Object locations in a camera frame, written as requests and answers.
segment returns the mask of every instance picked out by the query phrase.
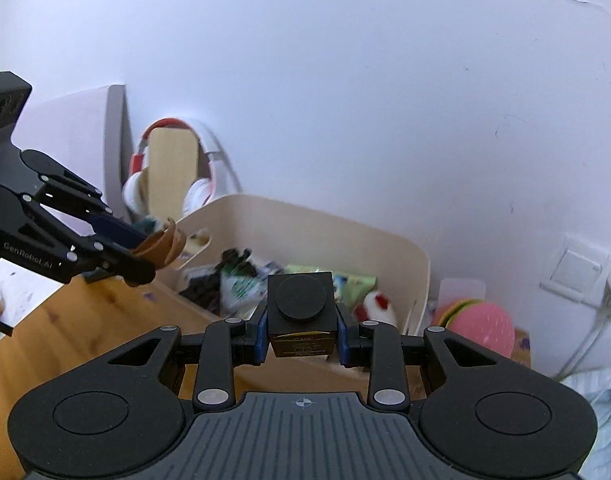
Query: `storage bin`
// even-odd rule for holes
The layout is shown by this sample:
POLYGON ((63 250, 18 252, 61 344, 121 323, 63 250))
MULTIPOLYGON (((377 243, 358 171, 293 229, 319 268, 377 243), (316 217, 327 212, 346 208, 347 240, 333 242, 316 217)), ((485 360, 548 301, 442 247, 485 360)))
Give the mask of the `storage bin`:
MULTIPOLYGON (((177 292, 183 270, 218 263, 230 248, 282 265, 301 264, 377 277, 391 300, 397 327, 415 335, 425 312, 429 260, 414 242, 350 220, 258 196, 220 198, 180 220, 180 229, 207 244, 191 258, 160 270, 152 288, 194 306, 205 325, 218 318, 177 292)), ((277 359, 270 347, 261 367, 241 366, 237 375, 262 390, 276 392, 367 391, 368 373, 347 370, 320 357, 277 359)))

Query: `red and white headphones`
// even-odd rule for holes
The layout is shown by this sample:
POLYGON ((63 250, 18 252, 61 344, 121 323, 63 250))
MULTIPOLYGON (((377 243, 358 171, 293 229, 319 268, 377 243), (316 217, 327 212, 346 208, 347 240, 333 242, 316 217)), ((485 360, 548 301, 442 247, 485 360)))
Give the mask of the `red and white headphones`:
POLYGON ((151 124, 141 136, 137 152, 130 159, 130 176, 123 187, 123 200, 127 208, 141 216, 148 213, 146 197, 143 195, 143 165, 150 133, 155 128, 181 128, 196 134, 201 151, 207 156, 210 176, 197 178, 189 187, 183 200, 182 216, 196 211, 208 202, 228 194, 228 182, 234 185, 231 172, 224 161, 223 152, 212 133, 199 121, 189 118, 166 118, 151 124))

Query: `wooden table surface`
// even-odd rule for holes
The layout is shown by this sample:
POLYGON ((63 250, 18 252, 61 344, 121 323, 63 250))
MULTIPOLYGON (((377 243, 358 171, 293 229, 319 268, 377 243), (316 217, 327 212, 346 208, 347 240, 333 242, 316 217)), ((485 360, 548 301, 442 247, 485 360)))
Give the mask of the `wooden table surface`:
MULTIPOLYGON (((81 278, 61 287, 0 342, 0 480, 23 478, 7 420, 23 394, 92 358, 164 324, 184 333, 203 332, 196 311, 165 295, 154 285, 129 288, 114 279, 87 285, 81 278), (152 291, 148 300, 145 292, 152 291)), ((179 395, 192 393, 196 367, 186 367, 179 395)), ((245 384, 237 381, 237 393, 245 384)))

